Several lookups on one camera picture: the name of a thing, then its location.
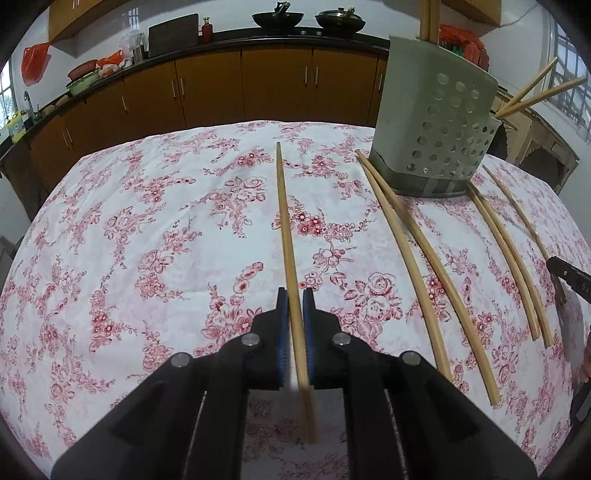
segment wooden cabinet door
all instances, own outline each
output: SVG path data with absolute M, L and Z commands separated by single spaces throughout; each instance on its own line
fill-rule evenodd
M 55 0 L 49 9 L 49 41 L 57 37 L 76 20 L 76 0 Z
M 375 127 L 375 124 L 378 121 L 379 104 L 382 102 L 382 92 L 384 91 L 384 81 L 386 79 L 387 65 L 388 60 L 378 60 L 378 69 L 375 72 L 374 80 L 374 94 L 371 96 L 371 104 L 369 107 L 369 127 Z
M 311 48 L 242 50 L 246 119 L 309 120 L 311 60 Z
M 244 120 L 240 51 L 205 53 L 176 65 L 187 128 Z
M 99 149 L 95 125 L 104 120 L 88 108 L 84 102 L 74 105 L 62 114 L 61 118 L 64 122 L 66 139 L 69 141 L 76 161 Z
M 96 137 L 97 150 L 134 139 L 135 128 L 129 118 L 123 80 L 89 96 L 86 106 L 95 116 L 92 129 Z
M 81 17 L 92 7 L 97 6 L 103 0 L 76 0 L 76 16 Z
M 314 49 L 311 116 L 315 121 L 367 125 L 376 55 Z
M 174 62 L 124 78 L 133 140 L 185 129 Z
M 47 190 L 52 191 L 76 163 L 72 147 L 66 139 L 66 127 L 55 116 L 31 140 L 31 152 L 43 174 Z

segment cabinet handle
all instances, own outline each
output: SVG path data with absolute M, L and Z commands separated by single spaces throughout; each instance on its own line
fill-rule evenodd
M 64 132 L 62 132 L 61 136 L 64 138 L 64 142 L 66 143 L 66 148 L 69 150 L 70 146 L 68 145 L 68 140 L 66 140 L 66 134 Z

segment plastic bag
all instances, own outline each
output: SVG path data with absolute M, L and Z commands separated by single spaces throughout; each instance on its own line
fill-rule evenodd
M 47 59 L 47 50 L 49 50 L 49 42 L 25 48 L 21 63 L 22 79 L 25 83 L 39 79 Z

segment floral tablecloth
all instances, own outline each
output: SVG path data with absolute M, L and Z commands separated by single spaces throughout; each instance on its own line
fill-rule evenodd
M 81 159 L 31 225 L 0 297 L 0 411 L 44 472 L 171 354 L 204 355 L 249 330 L 284 285 L 275 181 L 282 142 L 300 288 L 375 349 L 433 362 L 406 267 L 353 153 L 373 129 L 260 121 L 198 128 Z M 494 157 L 548 249 L 585 271 L 587 243 L 543 182 Z M 406 199 L 463 295 L 502 402 L 491 407 L 459 321 L 412 244 L 456 387 L 542 469 L 569 429 L 573 373 L 591 309 L 557 309 L 540 251 L 481 168 L 479 186 L 522 252 L 554 346 L 533 342 L 499 247 L 466 197 Z M 303 445 L 298 402 L 249 400 L 243 478 L 346 478 L 339 391 L 316 392 L 320 443 Z

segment bottle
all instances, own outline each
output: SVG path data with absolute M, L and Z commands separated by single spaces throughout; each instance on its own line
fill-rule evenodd
M 209 23 L 209 17 L 203 17 L 203 26 L 201 27 L 201 40 L 203 43 L 209 43 L 213 37 L 213 25 Z

